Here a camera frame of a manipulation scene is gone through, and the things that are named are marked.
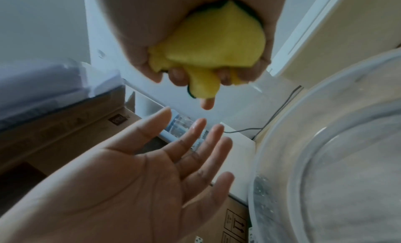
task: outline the open palm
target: open palm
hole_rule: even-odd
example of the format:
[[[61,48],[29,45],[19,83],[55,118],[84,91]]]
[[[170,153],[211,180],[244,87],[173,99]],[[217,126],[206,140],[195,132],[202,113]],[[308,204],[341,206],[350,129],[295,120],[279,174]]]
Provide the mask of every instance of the open palm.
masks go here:
[[[206,125],[200,119],[180,140],[133,155],[170,118],[163,109],[45,179],[0,219],[0,242],[176,242],[200,227],[223,204],[233,175],[185,204],[210,184],[232,141],[216,125],[188,152]]]

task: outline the yellow sponge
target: yellow sponge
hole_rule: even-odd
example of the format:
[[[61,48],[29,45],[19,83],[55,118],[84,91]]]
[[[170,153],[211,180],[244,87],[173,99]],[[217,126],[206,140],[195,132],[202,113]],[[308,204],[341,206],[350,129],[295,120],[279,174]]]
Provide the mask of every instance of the yellow sponge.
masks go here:
[[[247,7],[222,0],[194,11],[166,40],[150,47],[149,65],[156,72],[184,68],[190,94],[214,98],[220,88],[214,69],[232,67],[231,82],[243,84],[234,68],[253,66],[265,43],[261,23]]]

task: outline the hand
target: hand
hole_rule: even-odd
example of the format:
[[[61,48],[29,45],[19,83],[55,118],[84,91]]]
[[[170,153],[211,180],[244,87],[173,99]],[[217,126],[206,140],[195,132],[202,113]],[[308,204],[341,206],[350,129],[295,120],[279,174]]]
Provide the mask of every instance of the hand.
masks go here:
[[[191,10],[214,1],[217,0],[99,0],[130,63],[157,83],[162,80],[162,73],[155,73],[149,67],[147,48],[166,39]],[[241,1],[260,16],[266,35],[260,60],[251,68],[237,70],[239,78],[254,81],[271,62],[274,32],[285,0]],[[223,85],[231,85],[227,68],[216,73]],[[168,76],[177,86],[188,85],[189,78],[181,68],[169,70]],[[214,99],[201,101],[204,109],[211,109],[213,105]]]
[[[232,141],[215,125],[187,153],[206,125],[200,119],[180,140],[133,155],[170,118],[163,109],[46,178],[0,219],[0,242],[172,243],[203,225],[227,198],[234,176],[221,174],[208,195],[185,204],[210,184]]]

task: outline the black cable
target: black cable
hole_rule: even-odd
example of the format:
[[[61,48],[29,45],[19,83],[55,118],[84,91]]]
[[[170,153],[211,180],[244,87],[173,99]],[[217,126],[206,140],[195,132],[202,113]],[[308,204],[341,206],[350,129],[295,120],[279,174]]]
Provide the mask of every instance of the black cable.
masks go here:
[[[289,102],[289,100],[291,99],[292,95],[294,95],[294,93],[296,91],[298,91],[302,86],[298,86],[297,88],[295,88],[290,95],[288,96],[287,100],[284,102],[284,104],[281,105],[281,107],[279,107],[279,109],[277,109],[277,111],[272,115],[272,117],[270,117],[270,119],[267,121],[267,123],[262,127],[262,128],[248,128],[248,129],[241,129],[241,130],[237,130],[237,131],[231,131],[231,132],[224,132],[227,134],[232,134],[232,133],[237,133],[237,132],[243,132],[246,130],[259,130],[259,132],[252,138],[252,140],[260,133],[260,131],[262,131],[270,122],[273,121],[273,119],[281,112],[281,110],[287,105],[287,103]]]

